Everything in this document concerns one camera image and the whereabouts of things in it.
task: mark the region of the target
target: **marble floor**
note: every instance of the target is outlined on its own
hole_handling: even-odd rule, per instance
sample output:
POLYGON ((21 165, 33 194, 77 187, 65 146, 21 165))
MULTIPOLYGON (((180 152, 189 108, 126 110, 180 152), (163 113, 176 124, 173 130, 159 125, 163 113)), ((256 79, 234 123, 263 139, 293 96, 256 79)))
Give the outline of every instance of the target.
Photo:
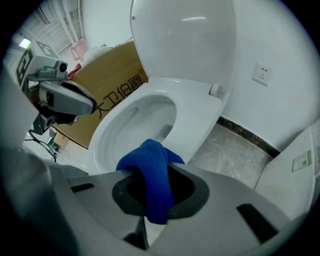
POLYGON ((254 189, 272 159, 251 142, 216 124, 188 165, 232 177, 254 189))

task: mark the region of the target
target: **black slot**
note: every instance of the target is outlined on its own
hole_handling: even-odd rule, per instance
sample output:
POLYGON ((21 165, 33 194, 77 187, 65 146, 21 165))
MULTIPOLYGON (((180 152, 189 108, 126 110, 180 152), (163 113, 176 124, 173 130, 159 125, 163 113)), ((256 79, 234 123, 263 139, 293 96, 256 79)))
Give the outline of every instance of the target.
POLYGON ((278 231, 251 204, 242 204, 237 210, 261 243, 268 241, 278 231))
POLYGON ((95 186, 92 183, 84 183, 80 185, 71 186, 71 190, 73 193, 80 192, 83 190, 94 188, 95 186))

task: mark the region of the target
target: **dark tile trim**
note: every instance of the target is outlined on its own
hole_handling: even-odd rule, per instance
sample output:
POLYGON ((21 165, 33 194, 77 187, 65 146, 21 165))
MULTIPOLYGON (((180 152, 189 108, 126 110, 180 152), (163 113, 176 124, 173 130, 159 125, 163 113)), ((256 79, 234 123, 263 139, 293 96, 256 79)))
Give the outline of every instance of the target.
POLYGON ((230 130, 231 132, 241 136, 242 138, 246 139, 252 144, 256 145, 258 148, 262 149, 264 152, 266 152, 269 156, 273 158, 276 158, 280 154, 278 150, 276 150, 273 146, 269 145, 263 139, 259 138, 257 135, 253 134, 251 131, 248 131, 247 129, 243 128, 242 126, 228 119, 225 119, 220 116, 216 123, 230 130))

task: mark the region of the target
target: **toilet hinge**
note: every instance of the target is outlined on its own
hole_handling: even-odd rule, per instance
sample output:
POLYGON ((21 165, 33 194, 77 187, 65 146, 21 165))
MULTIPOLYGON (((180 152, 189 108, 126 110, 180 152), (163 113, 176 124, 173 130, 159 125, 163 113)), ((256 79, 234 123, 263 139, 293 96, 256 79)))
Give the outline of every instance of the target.
POLYGON ((224 92, 222 91, 222 88, 219 84, 215 83, 211 86, 211 89, 209 91, 209 95, 218 97, 218 95, 223 95, 224 92))

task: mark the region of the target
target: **cardboard box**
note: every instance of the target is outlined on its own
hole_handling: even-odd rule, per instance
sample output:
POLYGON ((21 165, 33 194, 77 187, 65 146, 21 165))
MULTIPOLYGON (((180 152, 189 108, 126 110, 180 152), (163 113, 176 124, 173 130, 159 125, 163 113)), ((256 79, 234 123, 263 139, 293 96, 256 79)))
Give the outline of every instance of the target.
POLYGON ((58 144, 61 149, 64 149, 68 142, 69 139, 66 136, 62 135, 59 132, 56 133, 56 136, 54 137, 54 143, 58 144))
POLYGON ((72 79, 94 96, 98 109, 80 116, 73 125, 55 128, 85 148, 101 120, 133 91, 148 81, 133 41, 122 44, 99 56, 80 69, 72 79))

